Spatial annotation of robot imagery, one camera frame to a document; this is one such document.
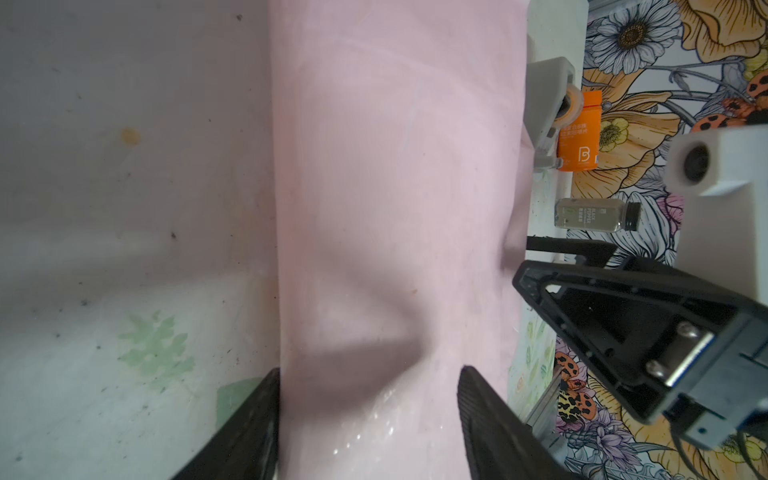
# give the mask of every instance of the daisy center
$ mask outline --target daisy center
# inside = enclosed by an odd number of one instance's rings
[[[643,43],[648,27],[642,22],[635,22],[626,25],[619,32],[618,44],[624,50],[631,50]]]
[[[608,144],[616,143],[621,135],[621,129],[616,125],[608,125],[600,130],[600,146],[605,147]]]

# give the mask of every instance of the pink cloth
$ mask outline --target pink cloth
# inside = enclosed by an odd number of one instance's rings
[[[270,7],[280,476],[468,478],[459,370],[505,392],[518,336],[527,2]]]

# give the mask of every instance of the small glass vial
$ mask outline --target small glass vial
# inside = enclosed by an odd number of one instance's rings
[[[637,230],[640,204],[617,198],[561,198],[554,205],[554,225],[559,228],[615,232]]]

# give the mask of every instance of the orange pouch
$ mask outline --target orange pouch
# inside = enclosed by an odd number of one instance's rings
[[[602,91],[584,92],[584,110],[581,115],[574,123],[560,130],[558,157],[563,159],[560,170],[575,172],[598,167],[602,103]]]

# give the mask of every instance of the floral backdrop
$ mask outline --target floral backdrop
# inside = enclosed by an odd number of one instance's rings
[[[766,25],[768,0],[651,0],[589,24],[582,85],[603,93],[600,167],[574,175],[572,196],[640,202],[643,220],[636,232],[569,230],[569,237],[616,243],[610,266],[627,255],[674,265],[685,204],[662,180],[670,138],[766,123]],[[557,429],[568,440],[570,470],[597,480],[697,477],[665,419],[636,422],[559,339],[554,355],[564,367]],[[755,478],[733,438],[713,451],[684,448],[704,478]],[[763,475],[765,448],[747,438]]]

